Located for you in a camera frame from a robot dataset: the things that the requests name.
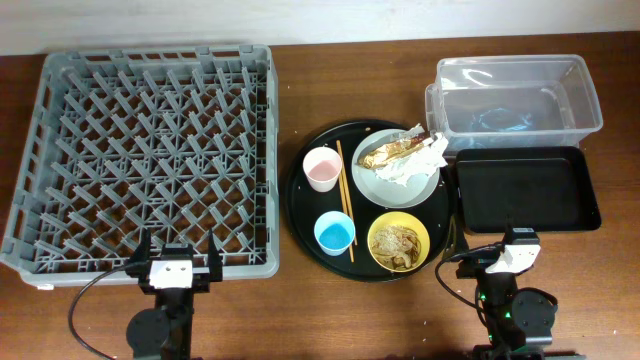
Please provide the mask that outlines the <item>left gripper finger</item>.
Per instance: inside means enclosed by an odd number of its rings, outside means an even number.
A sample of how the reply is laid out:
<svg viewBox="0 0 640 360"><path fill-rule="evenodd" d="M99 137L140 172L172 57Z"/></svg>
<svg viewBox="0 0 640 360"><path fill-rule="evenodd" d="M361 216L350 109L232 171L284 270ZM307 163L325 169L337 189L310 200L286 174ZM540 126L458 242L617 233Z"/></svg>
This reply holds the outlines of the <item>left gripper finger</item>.
<svg viewBox="0 0 640 360"><path fill-rule="evenodd" d="M213 230L208 232L208 255L207 264L210 282L221 282L223 280L223 261L214 241Z"/></svg>
<svg viewBox="0 0 640 360"><path fill-rule="evenodd" d="M130 257L131 263L145 263L150 258L151 233L148 229L142 230L139 245Z"/></svg>

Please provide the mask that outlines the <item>yellow bowl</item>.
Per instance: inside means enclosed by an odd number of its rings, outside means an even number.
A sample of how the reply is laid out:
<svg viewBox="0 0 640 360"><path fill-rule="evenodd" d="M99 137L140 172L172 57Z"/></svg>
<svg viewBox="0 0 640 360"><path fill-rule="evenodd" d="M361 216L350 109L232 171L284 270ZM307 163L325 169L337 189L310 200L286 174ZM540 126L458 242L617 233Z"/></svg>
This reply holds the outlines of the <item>yellow bowl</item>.
<svg viewBox="0 0 640 360"><path fill-rule="evenodd" d="M371 243L373 241L374 234L380 228L388 225L404 226L417 233L418 239L422 246L422 250L421 250L417 265L414 266L412 269L404 270L404 271L391 270L387 267L384 267L374 258L370 248ZM426 227L415 216L405 212L393 211L393 212L384 213L383 215L376 218L374 222L371 224L368 231L368 235L367 235L367 246L375 262L378 263L382 268L395 273L408 273L410 271L417 270L419 266L425 263L427 255L429 254L429 251L431 248L431 241L430 241L430 236L428 234Z"/></svg>

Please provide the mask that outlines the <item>food scraps and rice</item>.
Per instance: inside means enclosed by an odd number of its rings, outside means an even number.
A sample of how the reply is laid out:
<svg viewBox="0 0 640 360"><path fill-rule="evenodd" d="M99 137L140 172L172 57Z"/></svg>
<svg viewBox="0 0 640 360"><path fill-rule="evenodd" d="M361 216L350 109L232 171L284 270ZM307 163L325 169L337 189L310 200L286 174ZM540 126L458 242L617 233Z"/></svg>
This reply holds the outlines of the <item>food scraps and rice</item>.
<svg viewBox="0 0 640 360"><path fill-rule="evenodd" d="M410 270L417 265L422 250L417 233L404 226L388 225L373 237L371 251L374 258L391 270Z"/></svg>

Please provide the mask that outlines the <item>white napkin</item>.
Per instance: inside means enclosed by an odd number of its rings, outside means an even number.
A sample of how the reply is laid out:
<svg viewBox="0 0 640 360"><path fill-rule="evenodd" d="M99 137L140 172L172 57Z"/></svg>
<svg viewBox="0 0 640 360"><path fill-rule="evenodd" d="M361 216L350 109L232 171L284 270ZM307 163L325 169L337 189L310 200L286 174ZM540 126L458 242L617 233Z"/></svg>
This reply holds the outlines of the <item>white napkin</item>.
<svg viewBox="0 0 640 360"><path fill-rule="evenodd" d="M421 125L393 135L395 142L413 140L422 136L406 155L391 160L388 164L374 169L376 176L382 180L407 186L408 181L417 175L434 175L437 170L447 165L444 151L448 140L442 132L430 134Z"/></svg>

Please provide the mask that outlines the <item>blue plastic cup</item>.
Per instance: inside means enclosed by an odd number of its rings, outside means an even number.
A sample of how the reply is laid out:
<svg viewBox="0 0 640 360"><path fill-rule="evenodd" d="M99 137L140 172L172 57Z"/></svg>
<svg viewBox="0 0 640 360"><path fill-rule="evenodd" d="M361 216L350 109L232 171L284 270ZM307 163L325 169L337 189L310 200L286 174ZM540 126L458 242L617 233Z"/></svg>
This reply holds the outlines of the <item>blue plastic cup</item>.
<svg viewBox="0 0 640 360"><path fill-rule="evenodd" d="M313 234L326 255L339 256L353 243L355 225L345 213L329 211L316 220Z"/></svg>

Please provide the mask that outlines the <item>grey round plate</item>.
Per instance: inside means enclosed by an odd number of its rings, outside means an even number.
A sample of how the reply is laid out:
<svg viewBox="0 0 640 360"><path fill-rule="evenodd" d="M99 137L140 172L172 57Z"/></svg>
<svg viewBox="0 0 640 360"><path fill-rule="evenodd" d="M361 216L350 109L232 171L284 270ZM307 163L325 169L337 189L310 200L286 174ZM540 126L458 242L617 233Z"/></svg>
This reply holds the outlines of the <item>grey round plate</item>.
<svg viewBox="0 0 640 360"><path fill-rule="evenodd" d="M351 177L357 190L370 202L385 208L403 209L419 205L431 196L440 181L440 173L436 171L431 176L415 175L408 180L406 186L402 186L380 179L373 170L357 164L357 160L364 154L367 147L400 132L401 129L373 132L356 147L351 160Z"/></svg>

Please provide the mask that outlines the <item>gold foil wrapper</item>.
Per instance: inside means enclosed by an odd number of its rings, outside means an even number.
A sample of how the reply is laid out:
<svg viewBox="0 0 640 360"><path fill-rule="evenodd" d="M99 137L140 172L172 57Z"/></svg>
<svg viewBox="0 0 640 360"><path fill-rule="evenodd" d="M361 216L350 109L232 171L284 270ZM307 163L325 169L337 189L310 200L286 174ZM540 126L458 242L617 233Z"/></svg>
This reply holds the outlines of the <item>gold foil wrapper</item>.
<svg viewBox="0 0 640 360"><path fill-rule="evenodd" d="M358 159L357 164L366 169L381 168L421 150L432 142L433 139L424 133L408 138L398 138L367 152Z"/></svg>

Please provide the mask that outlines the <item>pink plastic cup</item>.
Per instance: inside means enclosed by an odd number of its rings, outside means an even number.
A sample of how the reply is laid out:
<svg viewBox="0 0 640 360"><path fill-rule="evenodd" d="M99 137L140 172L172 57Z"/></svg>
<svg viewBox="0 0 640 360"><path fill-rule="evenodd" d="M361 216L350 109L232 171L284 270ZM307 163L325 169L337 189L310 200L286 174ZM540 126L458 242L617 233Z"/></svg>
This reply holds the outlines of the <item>pink plastic cup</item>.
<svg viewBox="0 0 640 360"><path fill-rule="evenodd" d="M311 149L303 159L303 172L317 192L330 191L338 181L342 160L337 151L329 147Z"/></svg>

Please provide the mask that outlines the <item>wooden chopstick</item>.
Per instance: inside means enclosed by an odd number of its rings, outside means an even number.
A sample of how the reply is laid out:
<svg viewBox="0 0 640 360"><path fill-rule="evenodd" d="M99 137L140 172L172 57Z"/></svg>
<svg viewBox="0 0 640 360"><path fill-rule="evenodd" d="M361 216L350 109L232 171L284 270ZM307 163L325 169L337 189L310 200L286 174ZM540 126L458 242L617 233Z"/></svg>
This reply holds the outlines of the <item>wooden chopstick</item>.
<svg viewBox="0 0 640 360"><path fill-rule="evenodd" d="M345 213L347 215L347 217L350 218L349 211L348 211L348 206L347 206L347 202L346 202L346 192L345 192L345 188L344 188L344 178L343 178L343 171L342 170L340 171L339 178L338 178L339 190L340 190L340 198L341 198L341 204L342 204L342 212ZM348 247L348 250L349 250L350 261L351 261L351 263L354 263L354 254L353 254L352 243L350 243L350 245Z"/></svg>
<svg viewBox="0 0 640 360"><path fill-rule="evenodd" d="M340 140L336 141L336 149L337 149L337 153L339 155L340 167L341 167L340 175L339 175L339 188L340 188L341 203L342 203L343 212L350 218L352 223L355 223L355 220L354 220L354 217L353 217L353 213L352 213L352 206L351 206L351 199L350 199L349 188L348 188L348 181L347 181L347 178L346 178L344 155L343 155L342 144L341 144Z"/></svg>

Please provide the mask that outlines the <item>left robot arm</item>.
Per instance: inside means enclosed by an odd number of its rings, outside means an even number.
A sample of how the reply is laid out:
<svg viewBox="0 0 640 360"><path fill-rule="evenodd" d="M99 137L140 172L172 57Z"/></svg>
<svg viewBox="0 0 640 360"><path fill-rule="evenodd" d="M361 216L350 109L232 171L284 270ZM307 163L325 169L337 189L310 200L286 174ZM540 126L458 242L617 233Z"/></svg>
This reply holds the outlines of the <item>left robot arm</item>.
<svg viewBox="0 0 640 360"><path fill-rule="evenodd" d="M208 270L194 270L195 250L190 244L165 244L158 256L151 255L151 234L142 238L127 264L126 274L138 280L154 306L138 312L126 330L127 343L136 359L189 359L191 357L194 296L210 291L212 282L223 280L223 261L214 242L206 235Z"/></svg>

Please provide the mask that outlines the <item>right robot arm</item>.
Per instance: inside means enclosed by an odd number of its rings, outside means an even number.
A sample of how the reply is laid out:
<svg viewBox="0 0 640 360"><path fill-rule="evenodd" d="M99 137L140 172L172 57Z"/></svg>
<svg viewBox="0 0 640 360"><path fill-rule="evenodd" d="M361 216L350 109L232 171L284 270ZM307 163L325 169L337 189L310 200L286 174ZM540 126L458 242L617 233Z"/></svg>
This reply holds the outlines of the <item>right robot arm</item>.
<svg viewBox="0 0 640 360"><path fill-rule="evenodd" d="M516 278L533 267L540 250L533 229L509 225L501 241L453 257L458 264L456 277L476 281L472 305L489 338L487 345L473 348L473 359L586 358L571 351L545 350L553 342L558 300L541 289L517 285Z"/></svg>

